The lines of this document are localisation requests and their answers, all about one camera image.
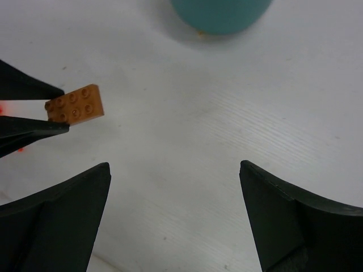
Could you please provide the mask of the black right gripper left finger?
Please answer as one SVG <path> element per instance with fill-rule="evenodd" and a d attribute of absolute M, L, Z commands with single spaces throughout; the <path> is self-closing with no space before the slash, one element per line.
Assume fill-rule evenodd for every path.
<path fill-rule="evenodd" d="M 111 173 L 100 163 L 1 206 L 1 271 L 86 271 Z"/>

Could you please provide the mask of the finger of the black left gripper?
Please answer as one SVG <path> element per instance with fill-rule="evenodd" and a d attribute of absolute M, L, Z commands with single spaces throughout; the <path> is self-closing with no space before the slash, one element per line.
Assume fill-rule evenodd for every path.
<path fill-rule="evenodd" d="M 1 100 L 50 100 L 64 94 L 62 89 L 33 78 L 1 60 Z"/>
<path fill-rule="evenodd" d="M 1 116 L 1 157 L 41 139 L 67 133 L 66 123 Z"/>

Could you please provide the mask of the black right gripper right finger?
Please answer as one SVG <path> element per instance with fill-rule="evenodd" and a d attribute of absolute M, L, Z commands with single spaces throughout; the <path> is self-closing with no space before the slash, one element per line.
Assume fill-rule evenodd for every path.
<path fill-rule="evenodd" d="M 362 208 L 240 164 L 240 184 L 262 271 L 362 271 Z"/>

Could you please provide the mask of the brown lego plate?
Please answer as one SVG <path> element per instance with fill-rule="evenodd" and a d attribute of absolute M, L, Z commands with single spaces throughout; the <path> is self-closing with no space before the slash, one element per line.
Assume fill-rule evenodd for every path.
<path fill-rule="evenodd" d="M 70 126 L 104 116 L 99 87 L 90 84 L 45 103 L 49 121 Z"/>

